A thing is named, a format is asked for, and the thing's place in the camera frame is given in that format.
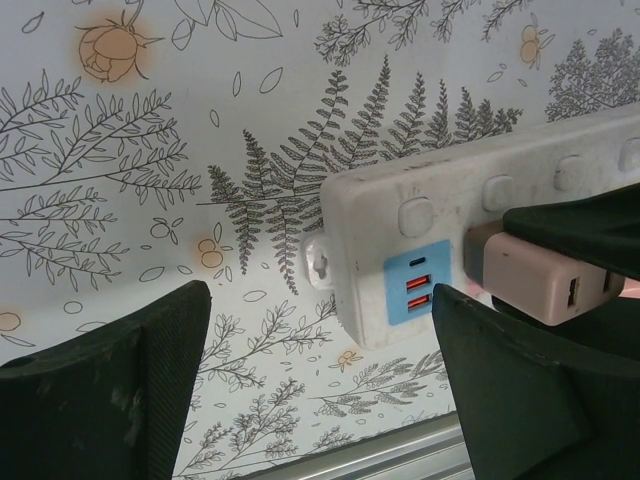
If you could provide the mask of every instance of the power strip switch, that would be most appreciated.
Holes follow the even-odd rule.
[[[638,139],[633,104],[330,176],[325,230],[305,244],[309,279],[335,291],[338,319],[361,347],[419,335],[432,329],[437,283],[468,292],[471,227],[640,182]]]

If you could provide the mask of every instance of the plug adapter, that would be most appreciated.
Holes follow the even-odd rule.
[[[556,326],[620,295],[625,278],[502,231],[502,221],[469,230],[470,279],[527,315]]]

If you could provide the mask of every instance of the red usb port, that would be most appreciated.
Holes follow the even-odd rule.
[[[409,300],[409,303],[407,305],[409,307],[409,311],[413,312],[419,308],[426,307],[427,305],[429,305],[430,301],[431,301],[430,295],[423,295],[414,300]]]
[[[424,275],[422,277],[414,278],[413,280],[409,280],[407,282],[407,293],[415,290],[420,287],[424,287],[425,285],[429,285],[431,283],[431,276]]]

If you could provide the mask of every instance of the gray metal frame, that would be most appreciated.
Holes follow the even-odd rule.
[[[455,414],[293,464],[254,480],[474,480]]]

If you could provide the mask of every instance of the white wallpaper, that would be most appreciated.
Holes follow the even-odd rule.
[[[175,478],[454,409],[433,333],[376,352],[302,274],[332,173],[640,98],[632,0],[3,0],[0,362],[195,278]]]

